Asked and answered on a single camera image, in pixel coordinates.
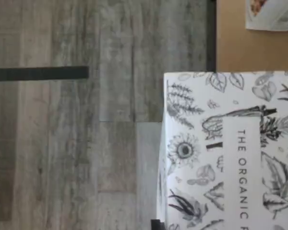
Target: laminate flooring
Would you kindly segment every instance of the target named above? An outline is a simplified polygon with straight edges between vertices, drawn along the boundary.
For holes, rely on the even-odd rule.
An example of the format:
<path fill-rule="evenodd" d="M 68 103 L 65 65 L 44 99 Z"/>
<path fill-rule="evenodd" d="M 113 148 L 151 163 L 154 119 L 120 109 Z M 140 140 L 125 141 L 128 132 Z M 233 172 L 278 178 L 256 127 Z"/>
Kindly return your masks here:
<path fill-rule="evenodd" d="M 207 65 L 206 0 L 0 0 L 0 230 L 149 230 L 163 73 Z"/>

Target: black object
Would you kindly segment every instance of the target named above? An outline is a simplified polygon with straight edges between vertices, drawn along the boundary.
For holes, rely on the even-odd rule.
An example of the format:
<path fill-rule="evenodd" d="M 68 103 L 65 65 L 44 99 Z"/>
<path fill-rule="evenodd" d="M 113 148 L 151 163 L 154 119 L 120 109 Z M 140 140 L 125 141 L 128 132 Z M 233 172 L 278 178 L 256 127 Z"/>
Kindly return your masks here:
<path fill-rule="evenodd" d="M 216 0 L 207 1 L 207 71 L 216 71 Z"/>
<path fill-rule="evenodd" d="M 166 230 L 165 224 L 163 222 L 160 222 L 159 219 L 152 219 L 150 220 L 152 230 Z"/>
<path fill-rule="evenodd" d="M 0 69 L 0 81 L 88 79 L 88 66 Z"/>

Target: flower illustration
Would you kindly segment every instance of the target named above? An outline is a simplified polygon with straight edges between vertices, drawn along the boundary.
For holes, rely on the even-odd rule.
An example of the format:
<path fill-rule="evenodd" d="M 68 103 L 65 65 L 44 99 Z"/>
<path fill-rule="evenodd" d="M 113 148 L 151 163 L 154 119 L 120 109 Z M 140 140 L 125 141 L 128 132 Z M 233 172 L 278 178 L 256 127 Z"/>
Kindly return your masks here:
<path fill-rule="evenodd" d="M 183 194 L 177 189 L 176 194 L 170 190 L 172 195 L 169 198 L 175 198 L 177 205 L 169 204 L 183 215 L 183 219 L 188 221 L 187 228 L 195 227 L 202 222 L 203 217 L 208 212 L 207 204 L 200 204 L 193 197 Z"/>
<path fill-rule="evenodd" d="M 186 165 L 193 167 L 193 162 L 198 160 L 199 154 L 198 138 L 189 133 L 175 135 L 168 144 L 168 158 L 172 163 L 168 175 L 176 167 L 180 168 Z"/>

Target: book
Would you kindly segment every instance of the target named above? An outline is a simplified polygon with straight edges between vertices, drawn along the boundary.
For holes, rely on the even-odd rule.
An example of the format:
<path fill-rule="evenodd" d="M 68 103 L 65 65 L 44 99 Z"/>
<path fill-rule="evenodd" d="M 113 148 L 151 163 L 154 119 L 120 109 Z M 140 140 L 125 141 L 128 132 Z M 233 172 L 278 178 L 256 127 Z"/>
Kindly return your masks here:
<path fill-rule="evenodd" d="M 288 72 L 164 77 L 158 217 L 170 230 L 288 230 Z"/>

